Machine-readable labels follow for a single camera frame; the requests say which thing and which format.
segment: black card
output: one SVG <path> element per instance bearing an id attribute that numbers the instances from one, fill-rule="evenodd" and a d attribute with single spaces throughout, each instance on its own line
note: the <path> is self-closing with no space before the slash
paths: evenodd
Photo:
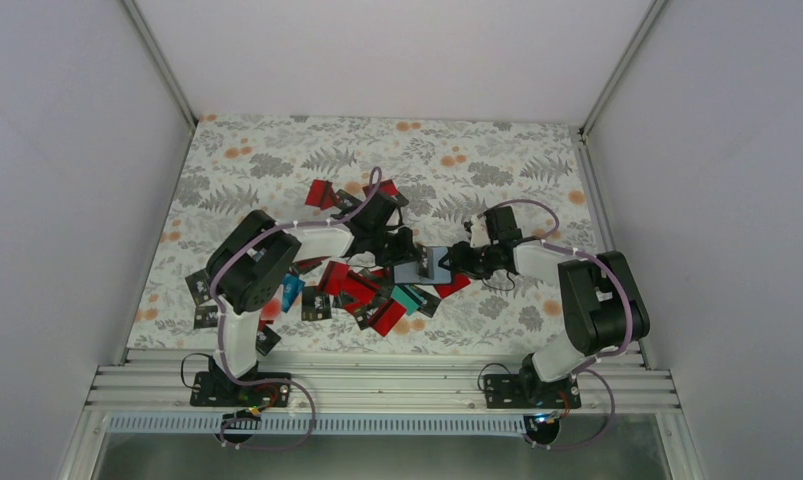
<path id="1" fill-rule="evenodd" d="M 218 326 L 218 307 L 207 305 L 195 307 L 195 323 L 193 328 L 211 328 Z"/>
<path id="2" fill-rule="evenodd" d="M 339 203 L 337 203 L 336 206 L 339 207 L 341 210 L 348 210 L 349 208 L 357 207 L 361 203 L 363 203 L 362 200 L 355 197 L 354 195 L 351 195 L 350 193 L 346 192 L 341 188 L 336 191 L 336 198 L 339 199 Z"/>
<path id="3" fill-rule="evenodd" d="M 333 297 L 333 308 L 345 308 L 345 305 L 351 305 L 356 302 L 354 297 L 345 292 L 340 292 L 339 295 Z"/>
<path id="4" fill-rule="evenodd" d="M 278 342 L 280 342 L 280 335 L 275 333 L 268 325 L 257 331 L 257 351 L 263 356 L 268 355 Z"/>
<path id="5" fill-rule="evenodd" d="M 365 330 L 369 328 L 371 325 L 369 324 L 369 319 L 375 314 L 375 312 L 386 303 L 386 299 L 382 297 L 375 297 L 371 303 L 368 305 L 363 305 L 362 307 L 354 310 L 351 315 L 353 315 L 354 320 L 357 321 L 357 326 L 360 327 L 360 330 Z"/>
<path id="6" fill-rule="evenodd" d="M 301 296 L 301 320 L 315 322 L 330 318 L 330 295 L 320 292 L 317 287 L 304 287 Z"/>
<path id="7" fill-rule="evenodd" d="M 416 266 L 416 273 L 418 273 L 420 277 L 433 278 L 430 266 L 430 257 L 433 256 L 431 249 L 421 244 L 417 246 L 419 247 L 419 254 L 421 257 L 419 258 L 419 264 Z"/>
<path id="8" fill-rule="evenodd" d="M 210 301 L 210 277 L 206 270 L 198 270 L 186 277 L 186 286 L 196 306 Z"/>
<path id="9" fill-rule="evenodd" d="M 398 194 L 393 195 L 392 197 L 395 198 L 395 201 L 398 202 L 398 205 L 401 207 L 406 207 L 410 204 L 410 201 L 407 200 L 407 197 L 401 195 L 401 192 L 398 192 Z"/>
<path id="10" fill-rule="evenodd" d="M 428 318 L 433 318 L 437 307 L 439 307 L 439 304 L 442 302 L 442 299 L 431 294 L 430 292 L 422 290 L 415 285 L 407 285 L 407 287 L 425 299 L 425 303 L 419 305 L 419 312 Z"/>
<path id="11" fill-rule="evenodd" d="M 377 275 L 375 273 L 375 272 L 380 272 L 381 270 L 383 270 L 382 275 Z M 391 287 L 394 287 L 395 284 L 392 283 L 392 280 L 393 280 L 392 279 L 392 273 L 391 272 L 387 272 L 386 270 L 387 270 L 386 268 L 380 268 L 380 269 L 375 270 L 373 272 L 373 271 L 369 270 L 368 268 L 364 268 L 364 269 L 360 270 L 357 273 L 361 277 L 365 278 L 366 280 L 369 280 L 371 282 L 376 283 L 378 286 L 389 285 L 390 286 L 389 290 L 391 291 L 392 290 Z"/>
<path id="12" fill-rule="evenodd" d="M 289 273 L 297 277 L 312 272 L 313 270 L 321 267 L 322 262 L 326 258 L 328 257 L 310 258 L 307 260 L 302 260 L 300 262 L 293 263 L 292 266 L 289 267 Z"/>

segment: white wall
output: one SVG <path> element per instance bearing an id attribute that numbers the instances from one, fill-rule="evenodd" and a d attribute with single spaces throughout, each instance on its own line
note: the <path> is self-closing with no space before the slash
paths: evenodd
<path id="1" fill-rule="evenodd" d="M 0 479 L 57 474 L 187 142 L 117 1 L 0 0 Z"/>
<path id="2" fill-rule="evenodd" d="M 196 114 L 583 123 L 650 0 L 137 0 Z"/>
<path id="3" fill-rule="evenodd" d="M 590 137 L 710 478 L 803 478 L 803 1 L 670 2 Z"/>

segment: floral tablecloth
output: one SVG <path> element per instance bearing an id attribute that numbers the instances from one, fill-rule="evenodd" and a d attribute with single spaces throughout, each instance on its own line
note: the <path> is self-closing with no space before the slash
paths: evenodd
<path id="1" fill-rule="evenodd" d="M 452 245 L 465 238 L 463 220 L 505 199 L 534 198 L 558 213 L 551 238 L 595 249 L 589 211 L 568 127 L 507 122 L 354 117 L 208 115 L 201 118 L 160 237 L 128 341 L 130 347 L 213 348 L 213 329 L 193 329 L 194 304 L 184 277 L 251 210 L 280 221 L 324 218 L 304 205 L 313 179 L 362 198 L 375 165 L 410 200 L 405 223 L 416 240 Z M 515 206 L 526 234 L 551 219 Z M 352 264 L 371 265 L 357 258 Z M 321 271 L 304 277 L 318 281 Z M 360 331 L 344 310 L 319 322 L 300 320 L 296 304 L 273 329 L 276 349 L 434 354 L 509 354 L 535 350 L 563 331 L 556 286 L 503 276 L 443 300 L 436 315 L 404 317 L 387 335 Z"/>

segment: vent grille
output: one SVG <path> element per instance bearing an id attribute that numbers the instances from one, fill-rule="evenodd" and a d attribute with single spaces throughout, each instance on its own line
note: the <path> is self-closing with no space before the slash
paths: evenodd
<path id="1" fill-rule="evenodd" d="M 222 414 L 120 412 L 112 415 L 111 433 L 217 433 Z M 267 435 L 299 434 L 309 415 L 266 413 L 229 432 Z M 319 414 L 315 435 L 496 435 L 523 433 L 521 415 L 355 415 Z"/>

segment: aluminum frame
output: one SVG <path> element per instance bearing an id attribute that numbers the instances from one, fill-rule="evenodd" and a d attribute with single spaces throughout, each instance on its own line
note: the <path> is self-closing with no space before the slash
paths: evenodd
<path id="1" fill-rule="evenodd" d="M 60 480 L 89 480 L 95 476 L 111 414 L 84 410 L 60 468 Z"/>
<path id="2" fill-rule="evenodd" d="M 189 405 L 189 390 L 180 381 L 180 361 L 198 350 L 131 349 L 123 366 L 98 369 L 86 400 L 87 411 L 197 411 Z M 375 355 L 351 353 L 275 352 L 261 360 L 262 371 L 281 371 L 305 385 L 323 413 L 493 414 L 484 393 L 477 390 L 481 368 L 490 362 L 518 371 L 522 356 L 503 355 Z M 637 346 L 597 366 L 616 395 L 622 413 L 674 413 L 680 410 L 668 371 L 648 371 Z M 206 370 L 206 360 L 185 363 L 187 380 Z M 606 413 L 609 399 L 603 385 L 590 376 L 578 377 L 583 407 L 576 414 Z M 212 408 L 227 412 L 232 408 Z M 303 395 L 293 389 L 292 413 L 307 413 Z M 506 410 L 505 413 L 545 413 L 547 410 Z"/>
<path id="3" fill-rule="evenodd" d="M 128 20 L 130 20 L 130 23 L 133 25 L 136 33 L 139 35 L 139 41 L 142 42 L 142 46 L 145 48 L 145 51 L 148 52 L 148 57 L 154 64 L 154 68 L 157 70 L 160 79 L 162 79 L 163 83 L 165 84 L 171 99 L 174 101 L 174 105 L 180 111 L 180 114 L 183 116 L 186 124 L 194 134 L 195 125 L 198 123 L 198 120 L 192 113 L 192 108 L 189 106 L 189 101 L 186 99 L 186 95 L 180 88 L 177 78 L 171 71 L 171 67 L 169 67 L 168 61 L 166 60 L 165 55 L 163 55 L 159 43 L 157 43 L 157 39 L 154 37 L 153 32 L 151 32 L 148 22 L 145 20 L 144 15 L 142 15 L 142 11 L 136 4 L 136 0 L 118 0 L 118 3 L 121 5 L 122 9 L 124 9 Z"/>
<path id="4" fill-rule="evenodd" d="M 683 412 L 658 413 L 656 417 L 672 480 L 703 480 L 704 475 Z"/>
<path id="5" fill-rule="evenodd" d="M 610 78 L 608 78 L 607 82 L 604 84 L 604 88 L 601 89 L 601 93 L 595 100 L 589 115 L 587 115 L 586 121 L 584 121 L 581 127 L 581 133 L 584 135 L 588 135 L 592 132 L 599 117 L 601 117 L 601 113 L 604 111 L 604 107 L 607 106 L 607 103 L 613 96 L 613 92 L 616 91 L 616 87 L 619 86 L 625 73 L 631 67 L 640 48 L 642 48 L 648 39 L 648 35 L 652 32 L 655 25 L 657 25 L 657 21 L 668 3 L 669 0 L 654 0 L 651 5 L 648 6 L 648 9 L 646 9 L 642 21 L 634 32 L 634 36 L 631 37 L 631 41 L 628 43 L 627 48 L 625 48 L 625 52 L 610 74 Z"/>

